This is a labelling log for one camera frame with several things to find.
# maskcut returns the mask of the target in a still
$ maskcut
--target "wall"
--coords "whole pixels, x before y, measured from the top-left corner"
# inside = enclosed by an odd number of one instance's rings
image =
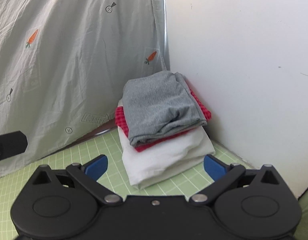
[[[166,0],[170,65],[209,107],[210,135],[296,196],[308,186],[308,0]]]

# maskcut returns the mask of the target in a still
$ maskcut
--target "stack of folded clothes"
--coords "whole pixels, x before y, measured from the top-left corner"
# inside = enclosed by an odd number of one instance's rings
[[[115,121],[130,184],[148,187],[215,153],[202,128],[210,119],[179,73],[161,71],[129,80]]]

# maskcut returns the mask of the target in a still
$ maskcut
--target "gray folded garment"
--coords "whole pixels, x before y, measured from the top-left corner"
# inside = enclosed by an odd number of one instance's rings
[[[122,102],[134,147],[206,124],[180,73],[161,71],[131,79],[124,86]]]

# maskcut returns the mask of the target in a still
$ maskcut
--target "red checkered cloth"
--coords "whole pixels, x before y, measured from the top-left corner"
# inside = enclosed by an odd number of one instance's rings
[[[211,112],[207,110],[207,108],[201,103],[201,101],[199,101],[198,97],[194,94],[193,90],[190,89],[190,91],[191,91],[191,95],[195,98],[195,100],[197,101],[198,105],[200,106],[200,108],[201,108],[201,110],[202,110],[202,112],[203,112],[203,114],[204,114],[204,116],[206,118],[206,121],[209,121],[212,118]],[[126,135],[126,137],[128,137],[129,129],[128,129],[127,122],[126,122],[125,115],[124,115],[124,108],[122,106],[119,106],[115,110],[115,124],[117,126],[119,126],[123,130],[123,132]],[[180,133],[177,133],[177,134],[165,137],[165,138],[158,139],[157,141],[154,141],[152,143],[148,143],[148,144],[137,146],[137,147],[135,147],[135,150],[137,152],[141,152],[143,150],[146,150],[146,149],[154,146],[155,144],[158,144],[160,142],[164,142],[164,141],[176,138],[176,137],[178,137],[180,135],[188,133],[189,131],[190,130],[183,131],[183,132],[180,132]]]

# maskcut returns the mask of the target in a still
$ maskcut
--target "carrot print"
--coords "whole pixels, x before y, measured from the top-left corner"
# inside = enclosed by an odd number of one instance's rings
[[[30,48],[31,44],[34,42],[35,38],[36,38],[36,35],[38,33],[38,29],[34,32],[34,34],[28,39],[28,42],[26,44],[26,48]]]
[[[156,51],[153,52],[146,60],[145,60],[145,64],[149,65],[149,62],[152,61],[154,58],[155,58],[155,55],[156,55]]]

